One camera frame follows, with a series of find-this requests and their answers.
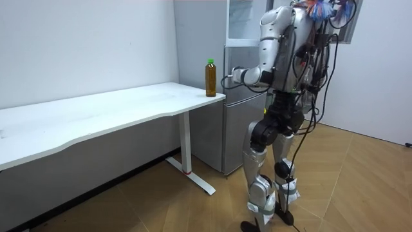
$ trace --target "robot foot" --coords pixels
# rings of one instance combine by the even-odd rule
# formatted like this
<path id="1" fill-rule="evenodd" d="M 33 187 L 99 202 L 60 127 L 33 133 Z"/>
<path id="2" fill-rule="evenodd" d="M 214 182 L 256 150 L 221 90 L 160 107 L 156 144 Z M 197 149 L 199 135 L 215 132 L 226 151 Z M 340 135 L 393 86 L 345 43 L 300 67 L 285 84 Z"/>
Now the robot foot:
<path id="1" fill-rule="evenodd" d="M 260 229 L 258 226 L 253 225 L 250 222 L 242 222 L 240 224 L 240 229 L 242 230 L 242 232 L 260 232 Z"/>
<path id="2" fill-rule="evenodd" d="M 290 211 L 287 211 L 286 213 L 283 212 L 281 205 L 276 202 L 276 207 L 275 207 L 275 213 L 282 219 L 282 221 L 288 225 L 288 226 L 293 226 L 295 223 L 294 216 Z"/>

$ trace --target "plastic bottle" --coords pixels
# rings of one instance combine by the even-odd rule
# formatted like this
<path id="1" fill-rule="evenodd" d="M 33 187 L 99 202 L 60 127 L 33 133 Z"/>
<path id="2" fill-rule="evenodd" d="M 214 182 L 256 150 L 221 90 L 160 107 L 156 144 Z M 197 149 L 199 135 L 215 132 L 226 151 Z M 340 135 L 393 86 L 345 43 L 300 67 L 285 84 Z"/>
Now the plastic bottle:
<path id="1" fill-rule="evenodd" d="M 213 64 L 213 59 L 207 59 L 207 66 L 205 69 L 206 79 L 206 96 L 216 96 L 216 66 Z"/>

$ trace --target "table leg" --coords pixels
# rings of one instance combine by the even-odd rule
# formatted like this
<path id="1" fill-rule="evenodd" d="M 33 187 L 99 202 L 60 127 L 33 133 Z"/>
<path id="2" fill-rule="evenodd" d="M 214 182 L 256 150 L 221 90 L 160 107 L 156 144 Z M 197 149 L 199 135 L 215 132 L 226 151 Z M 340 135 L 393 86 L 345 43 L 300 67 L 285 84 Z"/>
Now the table leg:
<path id="1" fill-rule="evenodd" d="M 182 148 L 182 164 L 172 157 L 166 159 L 174 167 L 179 169 L 193 182 L 203 188 L 208 194 L 212 195 L 216 190 L 199 176 L 192 172 L 192 153 L 191 153 L 191 129 L 189 123 L 189 112 L 179 114 L 180 125 L 180 146 Z"/>

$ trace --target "wooden floor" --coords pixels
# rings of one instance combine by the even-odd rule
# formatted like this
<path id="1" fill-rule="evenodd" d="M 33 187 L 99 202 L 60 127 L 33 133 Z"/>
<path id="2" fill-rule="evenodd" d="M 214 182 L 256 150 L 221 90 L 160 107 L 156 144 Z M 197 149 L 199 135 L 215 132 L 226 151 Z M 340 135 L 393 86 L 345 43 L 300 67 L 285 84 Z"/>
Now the wooden floor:
<path id="1" fill-rule="evenodd" d="M 290 210 L 301 232 L 412 231 L 412 149 L 319 126 L 295 165 L 302 197 Z M 270 148 L 262 173 L 273 178 L 273 166 Z M 252 221 L 243 169 L 225 178 L 193 157 L 193 170 L 213 196 L 162 162 L 32 231 L 220 232 Z"/>

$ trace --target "white table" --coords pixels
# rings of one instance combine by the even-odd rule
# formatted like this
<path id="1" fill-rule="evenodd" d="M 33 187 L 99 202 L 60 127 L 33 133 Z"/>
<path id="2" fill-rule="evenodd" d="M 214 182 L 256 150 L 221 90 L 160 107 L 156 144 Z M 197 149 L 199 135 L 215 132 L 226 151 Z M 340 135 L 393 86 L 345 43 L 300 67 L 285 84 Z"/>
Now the white table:
<path id="1" fill-rule="evenodd" d="M 224 98 L 168 82 L 0 110 L 0 171 L 113 131 L 179 115 L 183 164 L 172 157 L 167 161 L 211 195 L 216 190 L 192 173 L 189 111 Z"/>

